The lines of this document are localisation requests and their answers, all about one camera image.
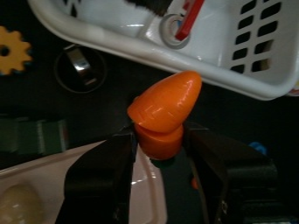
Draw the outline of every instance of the orange carrot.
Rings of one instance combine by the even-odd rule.
[[[172,158],[182,148],[183,126],[171,133],[158,133],[135,124],[138,142],[144,154],[155,160]]]
[[[191,113],[200,90],[202,77],[196,72],[176,73],[135,99],[127,109],[128,116],[147,130],[170,133]]]

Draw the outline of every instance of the white plastic tray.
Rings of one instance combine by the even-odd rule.
[[[162,18],[126,0],[28,2],[44,26],[70,42],[174,73],[196,70],[203,81],[261,100],[295,86],[298,0],[206,0],[182,49],[162,41]],[[183,14],[183,3],[174,0],[168,14]]]
[[[30,184],[42,197],[44,206],[44,222],[54,224],[63,202],[63,184],[68,168],[80,155],[99,143],[43,157],[32,162],[0,171],[0,199],[10,186]],[[164,204],[164,184],[156,169],[140,150],[136,153],[131,204],[131,224],[164,224],[167,220]]]

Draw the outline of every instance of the green object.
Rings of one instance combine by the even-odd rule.
[[[67,125],[64,120],[42,122],[42,154],[51,155],[68,148]]]
[[[18,150],[18,121],[0,118],[0,151],[16,152]]]
[[[36,121],[19,122],[18,153],[22,155],[42,153],[42,142]]]

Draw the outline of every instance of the dark table surface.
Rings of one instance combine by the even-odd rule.
[[[43,27],[23,0],[0,1],[0,25],[20,31],[32,44],[32,64],[23,74],[0,77],[0,106],[19,113],[56,115],[67,121],[70,147],[103,140],[130,124],[127,106],[132,99],[170,73],[102,52],[107,79],[90,94],[74,94],[54,78],[54,63],[71,43]],[[279,173],[279,192],[299,214],[299,98],[259,101],[223,88],[203,85],[190,120],[269,150]],[[28,157],[0,157],[4,168]],[[171,167],[162,169],[168,223],[199,223],[199,195],[190,186],[191,168],[184,152]]]

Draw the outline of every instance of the red handle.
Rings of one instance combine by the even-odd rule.
[[[187,10],[184,19],[182,21],[182,26],[179,28],[179,31],[175,34],[175,38],[179,40],[184,40],[192,30],[192,25],[195,22],[195,19],[200,13],[202,5],[204,0],[186,0],[183,8]]]

